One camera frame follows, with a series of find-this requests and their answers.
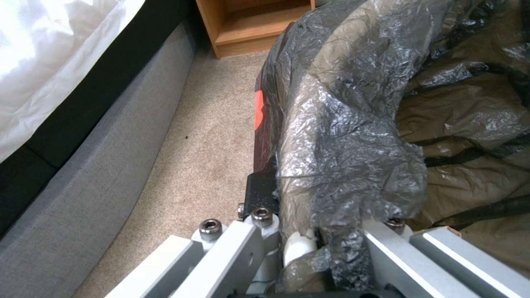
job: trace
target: bed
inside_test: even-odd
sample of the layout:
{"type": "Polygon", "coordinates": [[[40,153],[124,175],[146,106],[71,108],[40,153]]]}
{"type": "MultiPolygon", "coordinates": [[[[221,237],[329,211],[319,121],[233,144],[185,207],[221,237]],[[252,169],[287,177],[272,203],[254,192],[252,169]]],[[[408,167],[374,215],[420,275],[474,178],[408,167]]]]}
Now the bed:
{"type": "Polygon", "coordinates": [[[190,0],[0,4],[0,296],[70,297],[147,179],[195,54],[190,0]]]}

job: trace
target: carpet floor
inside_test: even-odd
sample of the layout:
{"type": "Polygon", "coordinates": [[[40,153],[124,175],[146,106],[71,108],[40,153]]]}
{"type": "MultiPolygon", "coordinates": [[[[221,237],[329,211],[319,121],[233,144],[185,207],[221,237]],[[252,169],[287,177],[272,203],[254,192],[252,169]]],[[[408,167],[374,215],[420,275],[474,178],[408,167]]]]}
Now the carpet floor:
{"type": "Polygon", "coordinates": [[[142,194],[75,298],[104,297],[169,235],[237,219],[252,172],[254,83],[267,57],[199,51],[142,194]]]}

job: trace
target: wooden shelf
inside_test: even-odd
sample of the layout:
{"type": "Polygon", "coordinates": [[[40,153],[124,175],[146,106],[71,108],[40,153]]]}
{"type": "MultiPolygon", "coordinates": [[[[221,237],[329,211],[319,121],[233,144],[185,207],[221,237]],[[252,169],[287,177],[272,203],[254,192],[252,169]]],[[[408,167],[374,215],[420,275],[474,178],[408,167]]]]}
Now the wooden shelf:
{"type": "Polygon", "coordinates": [[[267,50],[314,0],[196,0],[217,58],[267,50]]]}
{"type": "Polygon", "coordinates": [[[227,16],[215,45],[278,36],[310,10],[307,0],[286,0],[235,11],[227,16]]]}

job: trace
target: plastic wrap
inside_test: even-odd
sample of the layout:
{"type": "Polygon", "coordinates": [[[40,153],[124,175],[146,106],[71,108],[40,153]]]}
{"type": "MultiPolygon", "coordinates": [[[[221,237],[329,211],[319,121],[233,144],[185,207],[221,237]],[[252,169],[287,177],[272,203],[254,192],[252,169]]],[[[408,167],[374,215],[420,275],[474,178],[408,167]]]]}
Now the plastic wrap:
{"type": "Polygon", "coordinates": [[[361,218],[408,217],[425,200],[422,151],[401,141],[394,117],[450,4],[330,2],[290,27],[262,70],[271,122],[285,117],[277,149],[283,235],[321,229],[338,288],[369,287],[361,218]]]}
{"type": "Polygon", "coordinates": [[[529,3],[336,0],[280,36],[257,82],[255,165],[277,155],[284,238],[316,230],[323,246],[283,289],[325,280],[319,258],[338,289],[370,287],[365,217],[457,223],[530,272],[524,241],[503,244],[528,231],[529,3]]]}

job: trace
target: red sticker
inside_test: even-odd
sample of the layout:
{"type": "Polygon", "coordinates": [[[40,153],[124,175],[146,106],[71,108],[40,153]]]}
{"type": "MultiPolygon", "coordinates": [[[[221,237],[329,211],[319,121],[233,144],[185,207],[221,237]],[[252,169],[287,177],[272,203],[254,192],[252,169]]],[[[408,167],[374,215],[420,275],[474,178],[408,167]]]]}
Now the red sticker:
{"type": "Polygon", "coordinates": [[[257,90],[254,99],[256,100],[256,117],[254,120],[254,130],[256,130],[263,122],[263,111],[261,110],[263,108],[263,91],[257,90]]]}

